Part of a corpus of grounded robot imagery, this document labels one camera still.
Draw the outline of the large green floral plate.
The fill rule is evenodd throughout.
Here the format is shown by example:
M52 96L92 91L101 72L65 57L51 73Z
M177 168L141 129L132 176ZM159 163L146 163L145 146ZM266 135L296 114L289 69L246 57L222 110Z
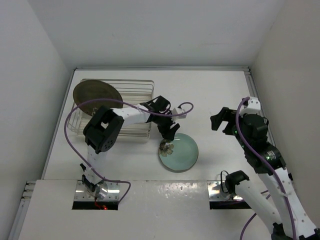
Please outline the large green floral plate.
M197 162L199 148L196 141L187 134L176 133L173 140L163 139L158 147L161 163L170 171L188 171Z

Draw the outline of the brown round plate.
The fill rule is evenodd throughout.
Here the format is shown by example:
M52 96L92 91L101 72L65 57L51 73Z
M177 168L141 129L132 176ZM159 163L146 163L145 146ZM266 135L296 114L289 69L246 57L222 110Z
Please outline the brown round plate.
M80 82L75 86L72 95L77 106L83 102L94 99L113 99L120 101L95 101L81 106L80 110L89 116L94 115L101 106L117 109L123 107L123 99L120 93L113 86L101 80L92 79Z

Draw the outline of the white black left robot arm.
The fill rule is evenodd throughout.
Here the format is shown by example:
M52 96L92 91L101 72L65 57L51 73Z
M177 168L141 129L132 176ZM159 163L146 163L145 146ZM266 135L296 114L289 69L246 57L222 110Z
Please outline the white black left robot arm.
M161 136L173 140L185 111L181 106L167 110L170 104L162 96L126 108L109 108L102 105L85 126L83 135L87 144L87 162L83 168L82 182L94 192L103 178L96 174L107 158L107 152L114 146L123 127L133 124L155 123Z

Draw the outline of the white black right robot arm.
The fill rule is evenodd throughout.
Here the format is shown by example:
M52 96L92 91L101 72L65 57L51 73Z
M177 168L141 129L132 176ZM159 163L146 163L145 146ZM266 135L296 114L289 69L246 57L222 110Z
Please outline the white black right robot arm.
M304 210L280 151L268 141L268 119L258 114L240 115L236 110L223 107L210 121L214 131L222 122L227 122L223 133L236 137L273 202L260 194L242 170L226 176L227 192L243 198L267 227L271 239L318 240L320 229Z

